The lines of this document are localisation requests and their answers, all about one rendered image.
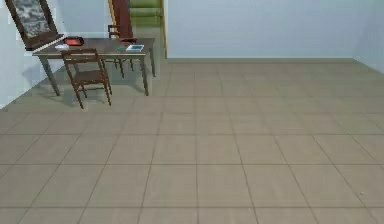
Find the brown wooden chair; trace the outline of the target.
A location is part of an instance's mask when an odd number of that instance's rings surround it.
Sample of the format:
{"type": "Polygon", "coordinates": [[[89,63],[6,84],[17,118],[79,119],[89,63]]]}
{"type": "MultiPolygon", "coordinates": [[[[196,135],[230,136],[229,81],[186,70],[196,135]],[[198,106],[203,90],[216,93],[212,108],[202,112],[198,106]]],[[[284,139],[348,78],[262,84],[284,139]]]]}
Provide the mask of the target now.
{"type": "Polygon", "coordinates": [[[64,50],[61,52],[70,83],[81,108],[84,108],[80,93],[87,97],[86,86],[102,84],[108,104],[111,105],[112,89],[108,72],[104,61],[100,58],[95,48],[64,50]],[[79,64],[96,63],[97,68],[93,70],[71,72],[70,66],[77,68],[79,64]]]}
{"type": "MultiPolygon", "coordinates": [[[[118,31],[118,29],[119,29],[118,25],[109,25],[108,26],[108,37],[109,38],[112,38],[112,37],[119,38],[120,37],[120,32],[118,31]]],[[[133,44],[135,42],[136,42],[135,38],[130,38],[130,39],[127,40],[128,44],[133,44]]],[[[124,71],[123,71],[123,63],[124,62],[125,62],[125,59],[107,60],[107,63],[114,63],[115,67],[120,67],[120,73],[121,73],[122,77],[125,77],[124,71]]],[[[129,59],[129,63],[130,63],[131,70],[134,70],[133,60],[129,59]]]]}

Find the brown wooden table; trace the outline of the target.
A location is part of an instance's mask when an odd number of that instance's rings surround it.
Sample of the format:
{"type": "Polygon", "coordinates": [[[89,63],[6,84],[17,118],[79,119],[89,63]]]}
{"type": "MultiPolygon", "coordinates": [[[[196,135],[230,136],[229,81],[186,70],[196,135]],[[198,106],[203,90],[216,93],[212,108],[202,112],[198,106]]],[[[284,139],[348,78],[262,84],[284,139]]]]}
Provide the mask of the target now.
{"type": "MultiPolygon", "coordinates": [[[[148,73],[145,65],[145,58],[150,56],[150,62],[152,67],[152,76],[155,77],[155,61],[153,47],[155,43],[154,38],[138,38],[136,43],[139,45],[145,45],[141,52],[117,52],[119,46],[128,47],[127,43],[121,42],[119,39],[110,38],[85,38],[84,44],[80,48],[95,48],[101,59],[138,59],[140,61],[140,68],[142,71],[144,93],[149,95],[148,87],[148,73]]],[[[48,46],[42,50],[34,51],[33,56],[37,56],[42,64],[42,67],[48,77],[48,80],[57,96],[60,95],[60,91],[56,82],[56,78],[53,75],[49,59],[62,59],[59,50],[55,49],[55,44],[48,46]]]]}

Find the reddish brown room door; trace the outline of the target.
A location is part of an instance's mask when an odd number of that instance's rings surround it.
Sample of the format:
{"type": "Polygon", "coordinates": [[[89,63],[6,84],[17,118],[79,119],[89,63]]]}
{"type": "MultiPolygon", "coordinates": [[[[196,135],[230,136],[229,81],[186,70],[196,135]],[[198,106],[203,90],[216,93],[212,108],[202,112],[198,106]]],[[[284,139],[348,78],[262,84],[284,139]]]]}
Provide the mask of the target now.
{"type": "Polygon", "coordinates": [[[132,38],[132,27],[129,11],[129,0],[112,0],[118,32],[121,38],[132,38]]]}

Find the green sofa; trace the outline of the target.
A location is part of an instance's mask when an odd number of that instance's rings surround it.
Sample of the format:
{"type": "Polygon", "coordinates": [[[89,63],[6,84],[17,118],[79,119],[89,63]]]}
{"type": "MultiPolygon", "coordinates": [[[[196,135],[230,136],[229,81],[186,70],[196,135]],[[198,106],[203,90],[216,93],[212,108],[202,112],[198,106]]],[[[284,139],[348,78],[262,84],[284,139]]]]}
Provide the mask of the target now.
{"type": "Polygon", "coordinates": [[[130,15],[135,27],[160,27],[161,0],[130,0],[130,15]]]}

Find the dark framed wall picture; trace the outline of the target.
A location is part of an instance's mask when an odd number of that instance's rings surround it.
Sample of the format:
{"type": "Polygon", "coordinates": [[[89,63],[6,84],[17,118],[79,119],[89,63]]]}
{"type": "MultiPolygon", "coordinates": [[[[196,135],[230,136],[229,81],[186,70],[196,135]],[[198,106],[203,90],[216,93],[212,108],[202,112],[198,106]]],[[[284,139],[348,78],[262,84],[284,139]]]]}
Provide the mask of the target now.
{"type": "Polygon", "coordinates": [[[5,0],[26,51],[34,51],[62,37],[47,0],[5,0]]]}

